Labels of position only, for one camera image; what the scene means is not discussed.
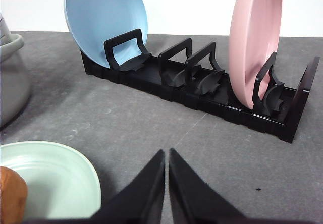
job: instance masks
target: black dish rack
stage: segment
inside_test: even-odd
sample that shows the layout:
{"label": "black dish rack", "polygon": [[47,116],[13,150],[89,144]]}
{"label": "black dish rack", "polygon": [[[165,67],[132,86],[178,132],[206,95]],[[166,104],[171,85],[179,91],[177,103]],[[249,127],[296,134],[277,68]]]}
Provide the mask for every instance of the black dish rack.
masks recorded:
{"label": "black dish rack", "polygon": [[[114,58],[113,47],[134,38],[141,55],[119,65]],[[254,108],[250,110],[237,100],[229,74],[218,65],[215,42],[192,54],[192,39],[187,38],[155,57],[144,46],[141,30],[136,29],[105,41],[104,50],[110,68],[95,63],[81,52],[86,74],[199,109],[229,122],[275,135],[289,143],[293,142],[320,60],[315,57],[308,64],[298,88],[293,89],[284,87],[284,83],[275,76],[276,52],[273,52],[257,74],[252,98]],[[183,50],[186,50],[187,56],[185,63],[169,60]],[[207,55],[211,70],[198,64]],[[260,100],[259,86],[267,72],[270,83],[265,97]]]}

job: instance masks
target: gray pot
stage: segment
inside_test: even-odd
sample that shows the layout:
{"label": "gray pot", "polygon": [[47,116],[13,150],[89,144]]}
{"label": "gray pot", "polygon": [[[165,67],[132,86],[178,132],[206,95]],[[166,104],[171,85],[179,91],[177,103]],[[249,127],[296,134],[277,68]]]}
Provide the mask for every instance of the gray pot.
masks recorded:
{"label": "gray pot", "polygon": [[[6,28],[4,19],[0,28]],[[0,46],[0,127],[9,122],[26,104],[31,94],[31,83],[18,52],[24,45],[21,35],[1,35]]]}

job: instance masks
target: green plate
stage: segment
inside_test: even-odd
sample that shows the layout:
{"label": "green plate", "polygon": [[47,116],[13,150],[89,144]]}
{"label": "green plate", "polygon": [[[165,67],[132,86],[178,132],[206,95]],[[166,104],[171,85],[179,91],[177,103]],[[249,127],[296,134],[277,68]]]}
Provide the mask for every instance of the green plate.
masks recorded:
{"label": "green plate", "polygon": [[28,185],[24,219],[87,218],[100,209],[101,188],[90,161],[75,149],[29,141],[0,146],[0,164]]}

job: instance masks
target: white wall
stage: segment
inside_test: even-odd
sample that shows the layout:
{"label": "white wall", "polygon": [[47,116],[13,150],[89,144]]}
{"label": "white wall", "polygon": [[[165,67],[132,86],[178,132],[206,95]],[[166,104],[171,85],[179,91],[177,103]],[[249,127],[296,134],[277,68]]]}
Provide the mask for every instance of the white wall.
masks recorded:
{"label": "white wall", "polygon": [[[149,33],[228,35],[235,0],[144,0]],[[68,31],[63,0],[1,0],[11,30]],[[323,37],[323,0],[284,0],[281,36]]]}

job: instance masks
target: gray countertop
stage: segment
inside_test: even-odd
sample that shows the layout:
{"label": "gray countertop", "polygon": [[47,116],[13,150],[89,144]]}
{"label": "gray countertop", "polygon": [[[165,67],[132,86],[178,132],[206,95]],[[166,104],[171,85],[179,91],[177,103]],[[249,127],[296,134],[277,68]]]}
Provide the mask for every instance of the gray countertop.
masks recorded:
{"label": "gray countertop", "polygon": [[[46,140],[82,152],[100,178],[102,204],[123,189],[159,150],[171,147],[248,217],[323,221],[323,67],[293,144],[174,102],[88,76],[71,35],[19,32],[31,76],[28,105],[1,132],[1,144]],[[158,55],[186,36],[149,35]],[[217,42],[228,69],[228,37],[192,36],[193,51]],[[275,71],[297,87],[306,65],[323,56],[323,38],[281,38]],[[175,59],[184,61],[184,53]],[[172,223],[168,190],[162,223]]]}

